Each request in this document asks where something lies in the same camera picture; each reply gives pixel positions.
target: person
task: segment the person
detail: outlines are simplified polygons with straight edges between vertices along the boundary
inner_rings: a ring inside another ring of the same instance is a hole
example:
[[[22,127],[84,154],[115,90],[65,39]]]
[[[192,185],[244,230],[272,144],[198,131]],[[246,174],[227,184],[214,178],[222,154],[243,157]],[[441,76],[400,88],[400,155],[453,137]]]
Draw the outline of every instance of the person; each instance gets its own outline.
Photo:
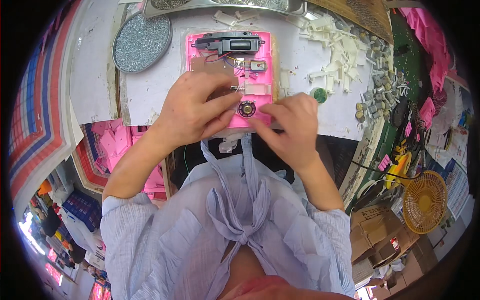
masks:
[[[207,139],[229,124],[242,99],[224,74],[187,72],[168,92],[154,124],[113,169],[100,229],[114,299],[349,299],[349,217],[315,150],[317,103],[306,94],[259,110],[284,128],[251,127],[299,176],[308,201],[243,153],[216,159]],[[170,152],[201,142],[207,163],[193,168],[158,209],[141,193]]]

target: yellow fan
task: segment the yellow fan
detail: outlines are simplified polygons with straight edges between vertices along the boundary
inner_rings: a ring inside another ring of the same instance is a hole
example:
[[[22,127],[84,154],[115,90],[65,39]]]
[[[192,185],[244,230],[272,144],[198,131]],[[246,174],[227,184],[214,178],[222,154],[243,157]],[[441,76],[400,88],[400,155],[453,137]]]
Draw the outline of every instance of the yellow fan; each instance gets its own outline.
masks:
[[[425,171],[415,179],[400,179],[406,187],[403,198],[403,217],[415,233],[432,231],[447,209],[447,187],[434,171]]]

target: white workbench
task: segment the white workbench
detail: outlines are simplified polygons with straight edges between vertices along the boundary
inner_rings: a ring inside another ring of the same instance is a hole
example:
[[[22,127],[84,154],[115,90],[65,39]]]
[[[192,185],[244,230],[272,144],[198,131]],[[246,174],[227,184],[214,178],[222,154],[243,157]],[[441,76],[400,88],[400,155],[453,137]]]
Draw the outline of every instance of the white workbench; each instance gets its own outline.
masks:
[[[120,108],[124,125],[150,125],[160,113],[168,90],[181,74],[180,52],[184,43],[184,31],[199,27],[228,29],[227,25],[212,19],[215,10],[197,9],[169,14],[173,26],[173,38],[169,51],[150,69],[137,74],[120,74]],[[330,48],[322,48],[320,42],[300,37],[300,29],[285,21],[285,17],[273,12],[261,12],[259,19],[240,23],[249,30],[265,30],[276,36],[276,49],[280,56],[280,67],[291,70],[289,76],[290,93],[309,93],[313,87],[324,87],[324,78],[309,82],[307,74],[321,71],[330,62]],[[355,119],[355,104],[360,101],[360,93],[367,90],[372,66],[367,62],[357,70],[360,81],[350,84],[351,93],[343,93],[342,86],[335,84],[334,95],[319,106],[318,134],[331,135],[351,140],[361,140],[363,128]]]

